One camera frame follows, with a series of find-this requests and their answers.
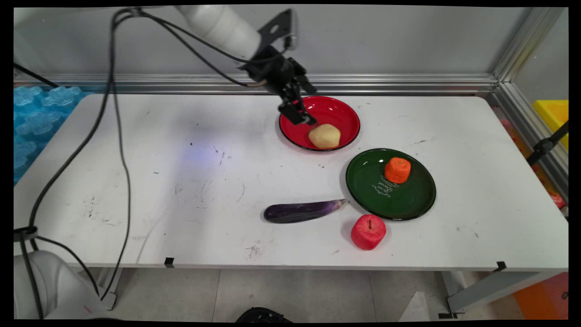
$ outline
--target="yellow container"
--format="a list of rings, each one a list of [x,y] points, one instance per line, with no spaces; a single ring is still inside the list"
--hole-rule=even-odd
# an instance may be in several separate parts
[[[553,132],[569,120],[569,100],[538,100],[533,108]],[[569,151],[569,133],[561,139],[561,143]]]

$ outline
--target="gray wall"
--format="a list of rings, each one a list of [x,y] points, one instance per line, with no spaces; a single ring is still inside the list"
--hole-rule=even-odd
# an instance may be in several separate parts
[[[293,7],[299,49],[309,73],[488,73],[529,8],[386,5],[233,5],[255,28]],[[45,17],[14,32],[14,56],[38,73],[105,73],[109,22],[115,9]],[[150,13],[186,27],[172,7]],[[117,73],[212,73],[153,21],[119,29]],[[228,59],[197,45],[218,67]]]
[[[531,104],[569,99],[569,9],[532,52],[514,82]]]

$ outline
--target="carrot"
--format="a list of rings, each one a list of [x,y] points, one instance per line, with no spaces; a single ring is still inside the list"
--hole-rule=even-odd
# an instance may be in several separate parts
[[[392,158],[385,165],[385,178],[388,181],[402,184],[410,176],[411,164],[408,160],[401,158]]]

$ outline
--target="green plate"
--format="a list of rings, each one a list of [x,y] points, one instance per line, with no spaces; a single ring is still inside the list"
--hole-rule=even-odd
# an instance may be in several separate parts
[[[385,178],[385,165],[393,157],[411,164],[410,176],[402,184]],[[413,157],[391,149],[371,149],[351,160],[345,174],[349,192],[363,208],[385,219],[406,221],[425,214],[436,200],[432,175]]]

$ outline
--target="potato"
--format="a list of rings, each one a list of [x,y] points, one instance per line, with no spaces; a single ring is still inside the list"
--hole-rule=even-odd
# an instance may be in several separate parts
[[[337,147],[340,138],[341,132],[331,124],[319,125],[309,132],[309,140],[319,149]]]

